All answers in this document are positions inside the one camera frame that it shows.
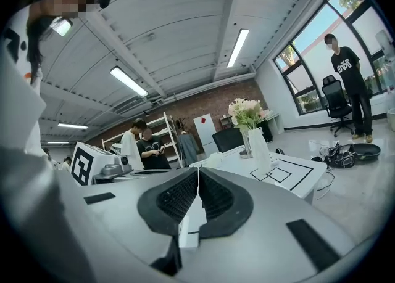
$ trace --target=floor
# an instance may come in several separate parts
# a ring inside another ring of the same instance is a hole
[[[334,138],[329,128],[286,131],[274,137],[268,147],[275,151],[283,149],[289,156],[310,159],[318,156],[321,146],[333,147],[352,143],[351,133],[341,129]],[[358,139],[354,142],[365,142]],[[315,191],[313,206],[333,218],[358,244],[380,231],[395,200],[395,132],[392,132],[387,119],[373,121],[373,144],[381,148],[377,161],[357,163],[348,169],[333,169],[335,180],[329,192]],[[326,186],[332,176],[324,174],[318,182]]]

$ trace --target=fluorescent light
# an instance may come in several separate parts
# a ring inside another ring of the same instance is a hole
[[[79,128],[79,129],[87,129],[88,127],[85,125],[73,125],[73,124],[65,124],[65,123],[59,123],[58,126],[61,128]]]
[[[68,144],[69,142],[48,142],[48,144]]]
[[[227,65],[228,68],[232,67],[235,64],[237,56],[239,56],[240,50],[243,47],[243,44],[247,38],[248,33],[249,33],[249,30],[245,30],[245,29],[240,30],[239,36],[237,37],[235,48],[232,51],[230,60]]]
[[[140,96],[145,97],[148,94],[147,91],[145,91],[142,87],[136,84],[136,82],[133,81],[127,74],[125,74],[118,66],[115,66],[112,70],[110,70],[110,74],[116,77],[116,79],[118,79],[119,81],[123,82],[130,89],[137,92],[137,94],[139,94]]]
[[[55,20],[53,20],[49,26],[59,35],[65,36],[69,29],[72,27],[72,25],[73,23],[70,20],[58,17],[55,18]]]

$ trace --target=black t-shirt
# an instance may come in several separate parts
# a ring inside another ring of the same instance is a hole
[[[149,141],[140,139],[137,142],[138,152],[141,154],[143,152],[149,152],[150,150],[160,150],[160,147],[164,144],[160,140],[159,136],[152,136]],[[151,155],[147,158],[141,158],[143,162],[144,169],[171,169],[165,155]]]
[[[339,55],[333,54],[331,60],[333,69],[343,79],[344,87],[349,96],[366,92],[364,79],[357,68],[359,57],[349,47],[341,47]]]

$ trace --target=brick wall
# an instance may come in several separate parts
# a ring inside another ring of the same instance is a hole
[[[223,114],[228,114],[229,103],[236,98],[260,100],[262,108],[264,110],[268,108],[264,96],[262,95],[255,80],[248,80],[240,83],[228,84],[226,86],[215,88],[196,94],[195,96],[187,97],[174,103],[164,105],[155,111],[152,111],[151,114],[145,118],[145,120],[146,122],[150,122],[160,118],[163,115],[163,112],[166,112],[167,115],[171,115],[174,122],[178,118],[185,118],[183,123],[187,127],[188,131],[194,136],[202,152],[202,145],[198,136],[198,132],[196,131],[196,127],[193,123],[193,119],[209,113],[211,114],[215,129],[217,131],[221,131],[222,127],[220,124],[220,118],[222,118]],[[102,138],[108,139],[127,131],[130,129],[130,123],[131,122],[126,122],[109,129],[108,131],[88,141],[87,144],[101,146]],[[160,131],[163,127],[164,126],[155,127],[153,132]],[[169,136],[163,137],[164,142],[168,142],[169,140]]]

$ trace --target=ceiling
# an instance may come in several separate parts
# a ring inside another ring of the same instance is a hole
[[[40,46],[41,97],[47,103],[39,121],[42,143],[85,141],[174,94],[253,78],[249,67],[297,2],[112,0],[104,10],[72,19],[65,36],[53,33]],[[249,35],[235,65],[227,68],[242,28]],[[116,65],[149,95],[137,96],[110,75]],[[89,128],[59,128],[58,122]]]

